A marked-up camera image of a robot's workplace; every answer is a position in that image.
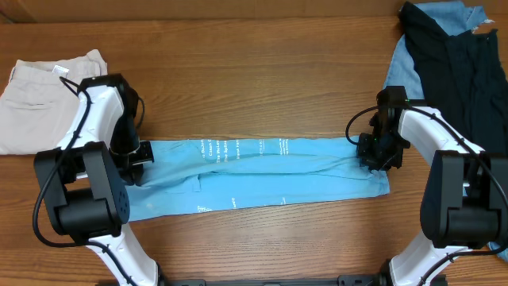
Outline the light blue printed t-shirt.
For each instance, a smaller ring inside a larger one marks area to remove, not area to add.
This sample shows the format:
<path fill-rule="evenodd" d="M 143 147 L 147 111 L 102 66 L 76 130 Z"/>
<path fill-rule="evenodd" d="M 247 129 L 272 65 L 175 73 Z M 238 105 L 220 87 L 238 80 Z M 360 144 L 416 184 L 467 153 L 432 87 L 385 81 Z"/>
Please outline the light blue printed t-shirt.
<path fill-rule="evenodd" d="M 387 195 L 385 172 L 360 165 L 344 138 L 153 141 L 129 186 L 130 221 Z"/>

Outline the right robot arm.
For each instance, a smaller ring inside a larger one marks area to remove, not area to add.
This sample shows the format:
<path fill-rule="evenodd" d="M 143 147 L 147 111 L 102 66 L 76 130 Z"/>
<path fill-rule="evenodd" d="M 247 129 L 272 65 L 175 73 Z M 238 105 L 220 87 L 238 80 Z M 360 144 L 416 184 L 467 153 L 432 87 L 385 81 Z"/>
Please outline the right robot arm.
<path fill-rule="evenodd" d="M 443 270 L 460 257 L 495 256 L 507 249 L 507 158 L 488 153 L 452 128 L 438 109 L 408 99 L 403 86 L 376 96 L 371 133 L 355 141 L 370 170 L 400 168 L 413 146 L 430 166 L 420 206 L 421 230 L 380 273 L 358 285 L 446 285 Z"/>

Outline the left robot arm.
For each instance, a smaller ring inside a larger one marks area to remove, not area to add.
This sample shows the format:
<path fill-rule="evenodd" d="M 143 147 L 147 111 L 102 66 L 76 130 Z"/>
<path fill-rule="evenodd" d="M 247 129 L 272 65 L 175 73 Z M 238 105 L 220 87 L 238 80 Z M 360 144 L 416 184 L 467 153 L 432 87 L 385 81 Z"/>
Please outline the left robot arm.
<path fill-rule="evenodd" d="M 79 108 L 57 146 L 34 158 L 35 236 L 52 248 L 87 247 L 119 285 L 165 285 L 160 265 L 129 225 L 126 188 L 139 186 L 144 166 L 154 161 L 150 142 L 137 132 L 144 101 L 120 74 L 60 81 Z"/>

